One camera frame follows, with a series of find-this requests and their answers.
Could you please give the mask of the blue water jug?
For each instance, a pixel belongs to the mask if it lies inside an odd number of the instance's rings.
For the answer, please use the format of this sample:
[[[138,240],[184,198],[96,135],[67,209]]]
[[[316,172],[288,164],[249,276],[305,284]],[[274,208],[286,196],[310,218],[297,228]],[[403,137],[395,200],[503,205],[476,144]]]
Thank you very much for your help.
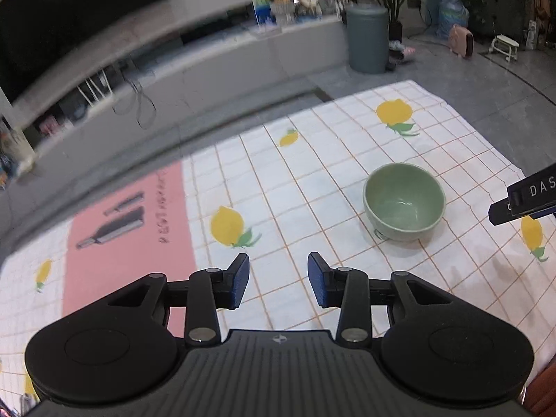
[[[469,12],[460,0],[442,0],[439,3],[436,35],[447,40],[453,25],[467,27]]]

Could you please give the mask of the checked lemon tablecloth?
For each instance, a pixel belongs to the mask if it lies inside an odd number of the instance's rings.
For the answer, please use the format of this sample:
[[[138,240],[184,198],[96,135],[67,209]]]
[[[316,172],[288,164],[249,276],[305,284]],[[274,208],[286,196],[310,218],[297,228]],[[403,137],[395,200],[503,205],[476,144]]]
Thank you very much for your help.
[[[384,240],[365,212],[371,172],[408,163],[432,174],[447,207],[410,243]],[[408,270],[524,332],[543,369],[555,354],[555,220],[490,224],[489,205],[521,170],[445,100],[402,81],[290,114],[162,167],[58,223],[1,272],[1,398],[33,390],[29,339],[152,271],[180,280],[251,259],[241,307],[223,330],[334,329],[306,259],[386,279]]]

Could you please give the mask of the green ceramic bowl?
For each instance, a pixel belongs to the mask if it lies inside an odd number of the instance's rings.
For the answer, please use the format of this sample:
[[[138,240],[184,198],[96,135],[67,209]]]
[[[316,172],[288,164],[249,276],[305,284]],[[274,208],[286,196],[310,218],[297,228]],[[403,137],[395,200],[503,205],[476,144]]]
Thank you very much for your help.
[[[414,242],[428,237],[443,218],[443,188],[427,170],[391,163],[369,174],[363,187],[365,213],[382,240]]]

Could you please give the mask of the black television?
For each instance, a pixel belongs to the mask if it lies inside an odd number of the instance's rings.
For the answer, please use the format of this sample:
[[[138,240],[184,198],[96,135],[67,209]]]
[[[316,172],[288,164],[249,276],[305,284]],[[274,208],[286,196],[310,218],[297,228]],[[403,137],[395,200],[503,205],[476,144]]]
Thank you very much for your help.
[[[14,103],[57,61],[159,0],[1,0],[1,89]]]

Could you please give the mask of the white step stool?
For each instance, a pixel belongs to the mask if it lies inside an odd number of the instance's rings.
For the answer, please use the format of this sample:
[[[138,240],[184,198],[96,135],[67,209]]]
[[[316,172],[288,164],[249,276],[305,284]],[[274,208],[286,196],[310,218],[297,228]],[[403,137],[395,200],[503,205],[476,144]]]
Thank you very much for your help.
[[[510,63],[512,60],[517,60],[517,53],[519,50],[519,43],[504,35],[496,35],[488,48],[488,53],[495,52],[504,55],[505,60]]]

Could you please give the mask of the grey-green trash bin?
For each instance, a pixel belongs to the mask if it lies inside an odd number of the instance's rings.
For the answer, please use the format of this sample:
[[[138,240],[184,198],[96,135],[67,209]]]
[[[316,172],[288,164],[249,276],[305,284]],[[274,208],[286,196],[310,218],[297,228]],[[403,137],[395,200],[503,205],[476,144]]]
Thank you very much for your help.
[[[349,64],[359,73],[384,73],[389,61],[388,16],[384,7],[362,4],[346,9]]]

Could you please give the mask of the pink space heater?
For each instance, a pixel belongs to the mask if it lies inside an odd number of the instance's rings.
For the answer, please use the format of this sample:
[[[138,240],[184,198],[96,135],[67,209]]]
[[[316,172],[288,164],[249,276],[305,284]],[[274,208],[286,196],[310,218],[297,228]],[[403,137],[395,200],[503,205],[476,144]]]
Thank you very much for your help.
[[[454,24],[452,28],[450,28],[449,48],[459,57],[472,57],[474,52],[474,38],[472,33],[466,27]]]

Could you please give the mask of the white wifi router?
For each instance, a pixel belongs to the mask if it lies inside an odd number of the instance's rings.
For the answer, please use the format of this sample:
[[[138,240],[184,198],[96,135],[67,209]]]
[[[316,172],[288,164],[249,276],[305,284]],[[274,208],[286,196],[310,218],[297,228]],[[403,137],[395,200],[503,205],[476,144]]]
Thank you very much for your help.
[[[105,69],[87,77],[76,89],[89,108],[104,105],[114,100],[114,90]]]

